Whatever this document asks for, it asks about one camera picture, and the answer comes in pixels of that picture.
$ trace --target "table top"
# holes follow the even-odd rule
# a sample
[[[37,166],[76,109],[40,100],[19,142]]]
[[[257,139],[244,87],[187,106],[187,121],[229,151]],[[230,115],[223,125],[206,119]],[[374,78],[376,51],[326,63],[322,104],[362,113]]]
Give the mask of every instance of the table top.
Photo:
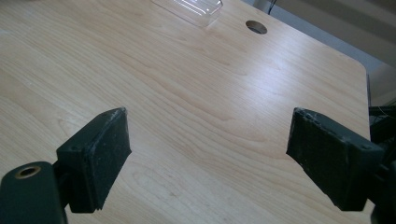
[[[369,137],[363,66],[243,2],[200,28],[144,0],[4,0],[0,80],[0,176],[128,110],[133,153],[70,223],[369,223],[286,155],[296,106]]]

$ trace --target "plastic packaging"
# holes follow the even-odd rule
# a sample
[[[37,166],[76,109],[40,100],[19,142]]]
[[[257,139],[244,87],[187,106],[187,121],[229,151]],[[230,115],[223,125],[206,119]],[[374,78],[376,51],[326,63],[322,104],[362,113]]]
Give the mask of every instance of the plastic packaging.
[[[220,13],[221,0],[151,0],[196,26],[208,26]]]

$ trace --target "black plastic part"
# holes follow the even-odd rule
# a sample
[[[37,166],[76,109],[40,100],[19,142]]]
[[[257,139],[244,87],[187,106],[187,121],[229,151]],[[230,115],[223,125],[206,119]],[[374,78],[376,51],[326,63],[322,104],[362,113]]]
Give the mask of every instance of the black plastic part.
[[[396,161],[389,168],[383,167],[386,172],[377,179],[380,184],[376,185],[370,200],[375,203],[372,213],[372,223],[387,224],[396,223]]]
[[[314,111],[295,108],[287,154],[342,211],[361,211],[384,150]]]
[[[57,149],[62,204],[73,213],[102,209],[131,149],[126,109],[98,115]]]
[[[1,224],[64,224],[52,165],[37,161],[8,172],[0,188]]]
[[[384,116],[384,115],[396,118],[396,105],[369,107],[369,116]]]
[[[371,141],[374,143],[384,142],[396,136],[396,119],[387,117],[370,126]]]

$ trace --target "screw hole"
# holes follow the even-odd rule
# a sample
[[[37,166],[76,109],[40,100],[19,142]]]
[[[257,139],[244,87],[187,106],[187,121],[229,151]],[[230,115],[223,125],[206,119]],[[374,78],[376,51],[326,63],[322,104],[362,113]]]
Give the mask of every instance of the screw hole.
[[[15,178],[17,178],[17,179],[29,178],[33,175],[36,175],[38,172],[40,172],[40,170],[41,170],[41,167],[39,167],[39,166],[28,166],[28,167],[25,167],[25,168],[19,170],[15,174]]]
[[[259,34],[259,35],[267,34],[267,28],[263,24],[261,24],[257,21],[247,21],[246,25],[249,30],[251,30],[252,32],[254,32],[256,34]]]

